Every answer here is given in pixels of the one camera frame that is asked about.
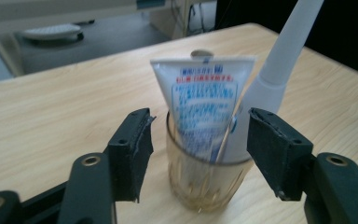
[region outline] white tube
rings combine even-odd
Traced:
[[[236,128],[222,146],[223,162],[243,161],[247,153],[251,107],[276,113],[281,105],[286,83],[307,40],[324,0],[299,0],[278,36],[260,73],[241,100],[236,114]]]
[[[183,148],[215,162],[255,57],[152,60]]]

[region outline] floor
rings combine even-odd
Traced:
[[[189,18],[187,35],[212,31],[215,2],[203,3],[201,7],[195,5],[193,12]],[[73,36],[63,40],[40,42],[36,45],[17,35],[25,74],[170,40],[149,23],[146,12],[97,20],[94,23],[83,22],[79,25],[85,36],[81,41],[76,41],[76,37]]]

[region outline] transparent cup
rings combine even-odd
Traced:
[[[224,164],[198,159],[180,146],[170,113],[166,124],[172,193],[183,205],[198,212],[224,208],[240,187],[254,161],[249,159]]]

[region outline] light wood tabletop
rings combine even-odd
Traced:
[[[276,34],[255,24],[197,35],[0,82],[0,190],[27,200],[66,181],[73,161],[102,152],[133,110],[151,109],[152,154],[140,203],[117,203],[118,223],[306,223],[301,202],[284,203],[254,166],[225,210],[198,214],[171,194],[165,151],[168,111],[149,61],[256,55],[249,83]],[[358,72],[303,49],[278,115],[305,135],[313,154],[334,152],[358,164]]]

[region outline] table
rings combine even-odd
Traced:
[[[155,152],[140,203],[117,203],[119,223],[306,223],[303,201],[283,203],[253,167],[226,210],[198,214],[170,193],[165,151],[168,111],[149,60],[257,55],[252,80],[276,35],[246,24],[0,82],[0,190],[27,200],[67,180],[72,162],[101,152],[122,120],[150,107]],[[278,115],[314,144],[358,163],[358,73],[304,49]]]

